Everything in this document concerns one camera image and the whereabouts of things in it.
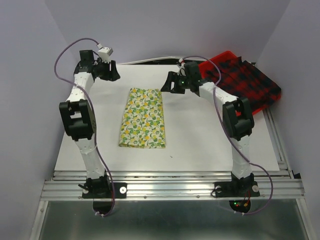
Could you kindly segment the lemon print skirt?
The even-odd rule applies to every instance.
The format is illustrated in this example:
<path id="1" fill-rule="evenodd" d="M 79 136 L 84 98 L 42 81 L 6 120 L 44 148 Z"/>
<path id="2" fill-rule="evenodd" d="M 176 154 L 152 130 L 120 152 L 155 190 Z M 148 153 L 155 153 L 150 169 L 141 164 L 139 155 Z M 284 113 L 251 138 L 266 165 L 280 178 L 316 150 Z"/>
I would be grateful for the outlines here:
<path id="1" fill-rule="evenodd" d="M 163 98 L 159 89 L 130 89 L 120 127 L 119 146 L 166 147 Z"/>

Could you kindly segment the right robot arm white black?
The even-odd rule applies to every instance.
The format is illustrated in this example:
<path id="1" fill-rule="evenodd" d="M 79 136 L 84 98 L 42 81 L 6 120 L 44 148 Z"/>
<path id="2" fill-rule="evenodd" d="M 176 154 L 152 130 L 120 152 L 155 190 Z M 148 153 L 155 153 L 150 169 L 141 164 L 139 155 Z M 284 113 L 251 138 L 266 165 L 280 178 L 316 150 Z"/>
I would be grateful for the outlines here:
<path id="1" fill-rule="evenodd" d="M 249 161 L 250 135 L 255 126 L 250 102 L 246 97 L 234 96 L 209 78 L 203 78 L 199 65 L 182 62 L 178 72 L 170 71 L 162 92 L 184 94 L 190 90 L 212 103 L 222 129 L 231 144 L 232 170 L 230 181 L 214 183 L 215 198 L 258 197 L 260 191 Z"/>

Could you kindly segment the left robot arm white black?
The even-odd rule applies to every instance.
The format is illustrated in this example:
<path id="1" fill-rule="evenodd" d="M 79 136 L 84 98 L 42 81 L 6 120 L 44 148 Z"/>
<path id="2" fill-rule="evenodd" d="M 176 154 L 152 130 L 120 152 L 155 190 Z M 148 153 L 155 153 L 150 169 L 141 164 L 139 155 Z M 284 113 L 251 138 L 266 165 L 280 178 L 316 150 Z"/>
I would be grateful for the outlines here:
<path id="1" fill-rule="evenodd" d="M 101 46 L 95 58 L 93 50 L 81 50 L 70 95 L 59 104 L 65 133 L 79 148 L 85 165 L 86 180 L 80 186 L 84 199 L 113 197 L 110 177 L 98 154 L 96 117 L 88 97 L 97 78 L 112 82 L 120 79 L 116 62 L 110 59 L 112 52 L 111 48 Z"/>

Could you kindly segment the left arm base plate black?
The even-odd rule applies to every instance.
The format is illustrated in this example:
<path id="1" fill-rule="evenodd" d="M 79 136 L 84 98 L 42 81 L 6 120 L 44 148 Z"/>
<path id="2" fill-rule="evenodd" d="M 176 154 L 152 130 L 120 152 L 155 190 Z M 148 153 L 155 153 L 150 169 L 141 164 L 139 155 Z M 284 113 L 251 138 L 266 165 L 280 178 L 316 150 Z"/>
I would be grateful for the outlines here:
<path id="1" fill-rule="evenodd" d="M 97 190 L 82 189 L 83 199 L 126 199 L 127 198 L 127 183 L 114 182 L 114 190 L 112 186 L 102 187 Z"/>

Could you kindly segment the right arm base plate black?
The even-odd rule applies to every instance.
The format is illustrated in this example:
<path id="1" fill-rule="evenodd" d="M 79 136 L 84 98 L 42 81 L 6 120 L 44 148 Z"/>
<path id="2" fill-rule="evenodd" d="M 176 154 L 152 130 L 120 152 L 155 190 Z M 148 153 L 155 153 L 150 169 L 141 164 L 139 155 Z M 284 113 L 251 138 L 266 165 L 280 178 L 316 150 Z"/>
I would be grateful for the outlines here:
<path id="1" fill-rule="evenodd" d="M 211 196 L 214 198 L 259 197 L 260 191 L 256 181 L 249 184 L 238 184 L 235 181 L 214 182 Z"/>

